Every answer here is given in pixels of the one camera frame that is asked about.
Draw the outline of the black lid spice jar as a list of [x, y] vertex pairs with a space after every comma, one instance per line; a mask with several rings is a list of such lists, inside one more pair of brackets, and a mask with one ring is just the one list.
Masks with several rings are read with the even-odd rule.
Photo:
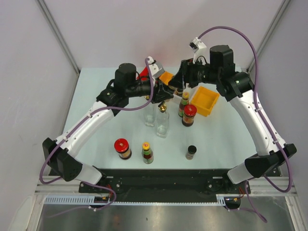
[[174, 92], [176, 91], [176, 88], [173, 87], [173, 86], [168, 86], [168, 88], [169, 88], [169, 91], [170, 91], [172, 94], [174, 94]]
[[197, 148], [194, 145], [190, 145], [187, 149], [187, 153], [185, 155], [187, 160], [192, 160], [195, 153], [197, 152]]
[[183, 89], [177, 88], [177, 90], [176, 90], [176, 95], [182, 97], [182, 95], [183, 95]]

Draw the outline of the right yellow plastic bin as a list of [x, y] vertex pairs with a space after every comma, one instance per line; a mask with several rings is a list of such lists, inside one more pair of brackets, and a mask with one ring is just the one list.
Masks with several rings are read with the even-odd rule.
[[205, 87], [199, 86], [191, 97], [190, 103], [197, 108], [197, 113], [209, 116], [219, 99], [219, 94]]

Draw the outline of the green label sauce bottle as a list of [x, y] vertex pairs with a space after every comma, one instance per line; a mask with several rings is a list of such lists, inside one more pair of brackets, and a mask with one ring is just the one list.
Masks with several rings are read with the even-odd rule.
[[181, 101], [179, 103], [178, 115], [180, 117], [183, 117], [184, 108], [188, 104], [189, 104], [189, 93], [188, 92], [184, 92], [183, 95], [182, 95]]
[[143, 157], [143, 161], [146, 164], [151, 164], [154, 160], [154, 156], [153, 156], [153, 151], [150, 147], [150, 144], [148, 142], [144, 142], [142, 144], [142, 157]]

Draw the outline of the rear green label sauce bottle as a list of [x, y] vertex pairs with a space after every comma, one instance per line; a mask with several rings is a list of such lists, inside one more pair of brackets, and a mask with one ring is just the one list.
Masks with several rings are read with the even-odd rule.
[[181, 101], [179, 103], [178, 115], [180, 117], [183, 117], [184, 108], [188, 104], [189, 104], [189, 93], [188, 92], [184, 92], [183, 95], [182, 95]]

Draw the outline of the front green label sauce bottle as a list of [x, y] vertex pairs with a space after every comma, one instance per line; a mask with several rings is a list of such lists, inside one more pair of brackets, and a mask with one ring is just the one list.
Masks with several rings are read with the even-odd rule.
[[153, 151], [150, 147], [150, 144], [148, 142], [144, 142], [142, 144], [142, 157], [143, 157], [143, 161], [146, 164], [151, 164], [154, 160], [154, 156], [153, 156]]

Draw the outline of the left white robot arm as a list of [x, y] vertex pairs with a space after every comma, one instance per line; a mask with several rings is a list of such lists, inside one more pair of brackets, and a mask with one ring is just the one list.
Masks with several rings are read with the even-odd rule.
[[120, 64], [106, 88], [96, 97], [92, 107], [67, 132], [55, 140], [46, 138], [42, 144], [46, 166], [54, 170], [60, 179], [78, 180], [89, 184], [95, 192], [106, 188], [104, 174], [96, 167], [76, 160], [82, 146], [106, 122], [120, 111], [136, 111], [150, 103], [160, 103], [173, 98], [173, 90], [164, 83], [163, 66], [145, 59], [146, 74], [139, 75], [134, 64]]

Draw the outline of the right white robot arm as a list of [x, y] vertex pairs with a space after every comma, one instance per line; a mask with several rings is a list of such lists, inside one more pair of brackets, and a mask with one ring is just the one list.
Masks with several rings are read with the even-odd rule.
[[292, 157], [297, 149], [293, 143], [287, 144], [280, 137], [262, 111], [259, 100], [254, 99], [254, 84], [245, 72], [238, 72], [233, 61], [233, 50], [228, 45], [210, 48], [210, 62], [203, 63], [199, 58], [206, 51], [206, 45], [190, 43], [194, 57], [182, 60], [180, 68], [169, 81], [169, 85], [178, 89], [194, 88], [199, 83], [214, 84], [219, 94], [238, 112], [248, 129], [256, 154], [230, 169], [222, 188], [233, 193], [239, 183], [251, 178], [260, 178], [268, 171], [281, 166]]

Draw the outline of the front red lid jar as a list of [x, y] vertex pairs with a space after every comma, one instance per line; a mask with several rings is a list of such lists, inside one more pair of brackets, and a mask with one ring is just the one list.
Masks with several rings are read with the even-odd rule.
[[114, 149], [123, 160], [129, 159], [132, 155], [129, 142], [124, 138], [120, 138], [115, 141]]

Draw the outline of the front glass oil bottle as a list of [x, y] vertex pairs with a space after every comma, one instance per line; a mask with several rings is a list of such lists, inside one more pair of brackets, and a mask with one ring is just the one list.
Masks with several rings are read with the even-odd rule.
[[169, 111], [167, 110], [167, 104], [161, 102], [158, 105], [158, 111], [156, 115], [156, 134], [160, 138], [166, 138], [169, 128]]

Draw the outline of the rear red lid jar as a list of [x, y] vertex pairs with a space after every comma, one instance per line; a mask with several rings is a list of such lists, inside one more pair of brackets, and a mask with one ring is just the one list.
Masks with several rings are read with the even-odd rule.
[[192, 104], [186, 105], [183, 110], [182, 124], [186, 127], [192, 126], [196, 114], [197, 114], [197, 108], [194, 105]]

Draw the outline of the glass oil bottle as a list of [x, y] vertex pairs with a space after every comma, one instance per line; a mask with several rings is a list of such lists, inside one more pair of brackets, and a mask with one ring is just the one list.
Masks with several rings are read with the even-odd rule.
[[169, 128], [169, 111], [167, 110], [167, 104], [161, 102], [158, 105], [158, 111], [156, 115], [156, 134], [160, 138], [166, 138]]
[[148, 127], [155, 126], [155, 104], [149, 101], [150, 96], [144, 97], [149, 104], [143, 108], [144, 123]]

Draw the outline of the red lid jar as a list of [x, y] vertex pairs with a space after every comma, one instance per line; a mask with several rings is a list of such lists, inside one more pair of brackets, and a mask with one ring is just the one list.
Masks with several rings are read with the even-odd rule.
[[129, 142], [124, 138], [120, 138], [115, 141], [114, 149], [123, 160], [129, 159], [132, 155]]
[[192, 104], [186, 105], [183, 110], [182, 124], [186, 127], [192, 126], [196, 114], [197, 114], [197, 108], [194, 105]]

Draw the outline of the rear glass oil bottle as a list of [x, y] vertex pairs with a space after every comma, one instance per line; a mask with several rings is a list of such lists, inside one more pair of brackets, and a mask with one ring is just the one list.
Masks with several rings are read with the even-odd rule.
[[149, 101], [150, 96], [144, 97], [149, 104], [143, 108], [144, 123], [148, 127], [155, 126], [155, 104]]

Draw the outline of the red plastic bin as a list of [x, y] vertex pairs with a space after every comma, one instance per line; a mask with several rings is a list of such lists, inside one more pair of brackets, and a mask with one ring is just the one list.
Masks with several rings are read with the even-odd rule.
[[145, 67], [140, 73], [137, 73], [136, 79], [140, 81], [146, 81], [149, 78], [147, 67]]

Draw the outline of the left yellow plastic bin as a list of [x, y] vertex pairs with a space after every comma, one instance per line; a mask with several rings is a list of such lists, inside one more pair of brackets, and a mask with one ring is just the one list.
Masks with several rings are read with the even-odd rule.
[[159, 79], [165, 84], [168, 85], [170, 80], [173, 78], [173, 74], [170, 72], [165, 71]]

